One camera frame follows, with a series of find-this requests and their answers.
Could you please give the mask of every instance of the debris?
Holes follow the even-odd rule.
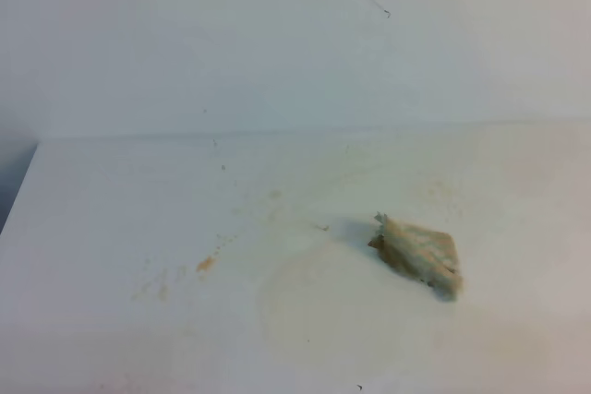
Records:
[[[454,300],[462,288],[462,275],[452,237],[419,226],[393,221],[385,214],[369,246],[399,274],[422,281],[443,299]]]

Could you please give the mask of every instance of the white wall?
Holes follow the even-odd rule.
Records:
[[[1,2],[4,134],[591,115],[589,0]]]

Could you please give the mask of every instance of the brown stain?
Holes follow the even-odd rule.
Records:
[[[213,266],[213,264],[215,263],[215,258],[213,258],[212,256],[207,256],[207,258],[203,261],[201,261],[197,267],[195,268],[195,272],[207,272],[211,269],[211,267]]]
[[[462,379],[473,361],[487,374],[539,376],[548,360],[540,331],[464,300],[434,300],[377,255],[334,241],[278,267],[260,289],[259,312],[271,350],[293,364],[353,381],[396,368],[445,384]]]

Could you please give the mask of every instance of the dirt speck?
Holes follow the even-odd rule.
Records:
[[[168,299],[168,285],[163,283],[160,285],[160,290],[158,290],[158,300],[161,302],[166,302]]]
[[[215,258],[213,258],[212,256],[207,256],[205,260],[203,260],[197,265],[197,267],[195,268],[195,272],[207,272],[211,269],[214,263]]]

